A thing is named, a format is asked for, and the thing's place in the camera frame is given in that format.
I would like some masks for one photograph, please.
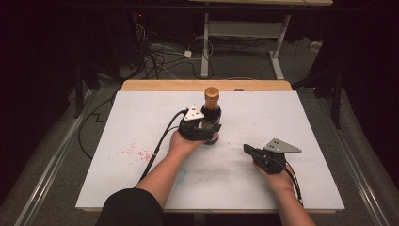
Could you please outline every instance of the brown bottle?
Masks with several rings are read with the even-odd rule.
[[[218,104],[219,89],[209,87],[205,90],[205,105],[200,110],[204,114],[201,127],[205,129],[212,129],[215,125],[220,124],[220,116],[222,110]],[[212,139],[205,142],[205,144],[215,144],[219,140],[219,133],[214,133]]]

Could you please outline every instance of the person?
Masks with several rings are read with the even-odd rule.
[[[134,188],[126,188],[111,195],[105,201],[96,225],[163,225],[163,209],[178,170],[203,143],[184,139],[175,131],[170,138],[166,157]],[[265,178],[274,194],[282,225],[314,225],[296,199],[293,183],[286,172],[268,175],[254,163],[253,166]]]

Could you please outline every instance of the sleeve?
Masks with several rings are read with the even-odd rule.
[[[164,211],[154,196],[143,189],[128,188],[111,195],[96,226],[163,225]]]

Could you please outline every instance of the forearm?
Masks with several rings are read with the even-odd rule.
[[[293,191],[282,191],[276,195],[281,224],[283,226],[315,225],[309,214],[299,203]]]
[[[165,157],[136,185],[136,188],[150,192],[161,207],[164,208],[182,163],[182,159]]]

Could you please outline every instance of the table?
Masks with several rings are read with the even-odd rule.
[[[220,140],[212,147],[200,147],[184,163],[166,212],[276,212],[265,181],[250,166],[251,158],[242,148],[244,142],[262,148],[274,136],[303,150],[286,154],[286,158],[296,171],[305,208],[323,213],[344,209],[297,94],[281,80],[126,81],[114,102],[76,207],[99,211],[109,195],[134,186],[170,118],[183,107],[202,105],[203,91],[209,86],[221,91]],[[236,106],[245,103],[252,107],[250,117],[246,116],[247,107]],[[154,166],[165,156],[168,140],[166,136]]]
[[[238,3],[238,4],[263,4],[285,6],[331,6],[332,0],[190,0],[194,2],[210,3]],[[269,52],[271,64],[277,79],[284,79],[279,65],[279,50],[284,41],[291,15],[285,15],[282,23],[236,22],[236,21],[211,21],[209,13],[205,13],[203,32],[203,54],[201,62],[201,77],[208,77],[209,67],[209,36],[234,36],[255,38],[277,38],[274,51]]]

